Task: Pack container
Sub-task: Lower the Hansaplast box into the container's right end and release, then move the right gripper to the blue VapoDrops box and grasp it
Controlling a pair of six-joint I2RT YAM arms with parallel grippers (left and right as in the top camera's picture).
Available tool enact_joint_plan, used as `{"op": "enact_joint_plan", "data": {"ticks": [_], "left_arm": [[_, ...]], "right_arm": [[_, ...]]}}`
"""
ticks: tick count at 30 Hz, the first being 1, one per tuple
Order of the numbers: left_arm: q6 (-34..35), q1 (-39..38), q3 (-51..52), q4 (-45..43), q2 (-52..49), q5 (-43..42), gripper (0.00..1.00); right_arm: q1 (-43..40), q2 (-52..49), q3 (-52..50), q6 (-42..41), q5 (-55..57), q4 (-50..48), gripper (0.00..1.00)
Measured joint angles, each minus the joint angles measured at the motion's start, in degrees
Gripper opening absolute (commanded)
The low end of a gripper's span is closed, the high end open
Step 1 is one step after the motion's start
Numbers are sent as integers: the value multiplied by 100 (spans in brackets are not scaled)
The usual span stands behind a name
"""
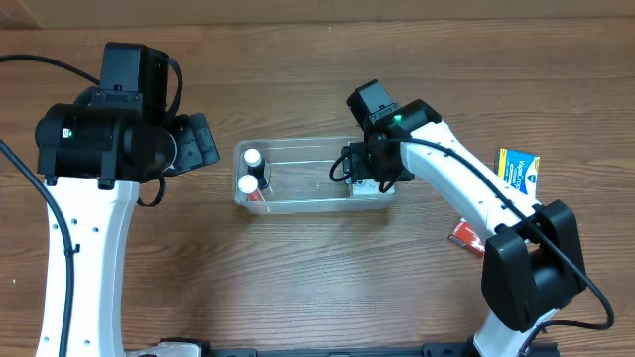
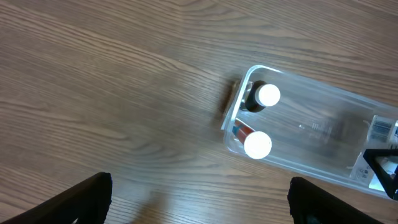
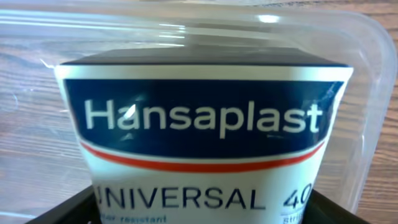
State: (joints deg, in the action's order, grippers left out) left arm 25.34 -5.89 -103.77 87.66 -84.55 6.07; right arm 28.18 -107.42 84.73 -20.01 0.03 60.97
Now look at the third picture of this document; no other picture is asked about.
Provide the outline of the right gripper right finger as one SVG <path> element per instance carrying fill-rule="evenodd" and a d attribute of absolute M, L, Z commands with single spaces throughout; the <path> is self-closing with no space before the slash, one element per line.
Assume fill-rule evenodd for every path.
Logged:
<path fill-rule="evenodd" d="M 312 190 L 303 224 L 370 224 L 345 210 L 316 190 Z"/>

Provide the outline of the white Hansaplast plaster box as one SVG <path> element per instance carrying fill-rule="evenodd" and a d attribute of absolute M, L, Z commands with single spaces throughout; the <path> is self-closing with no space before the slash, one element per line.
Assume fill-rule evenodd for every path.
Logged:
<path fill-rule="evenodd" d="M 186 46 L 54 72 L 103 223 L 301 223 L 353 68 Z"/>

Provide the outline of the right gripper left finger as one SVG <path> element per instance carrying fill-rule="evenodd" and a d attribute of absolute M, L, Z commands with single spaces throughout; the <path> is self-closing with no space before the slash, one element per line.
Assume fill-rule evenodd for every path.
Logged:
<path fill-rule="evenodd" d="M 26 224 L 101 224 L 93 187 L 85 188 Z"/>

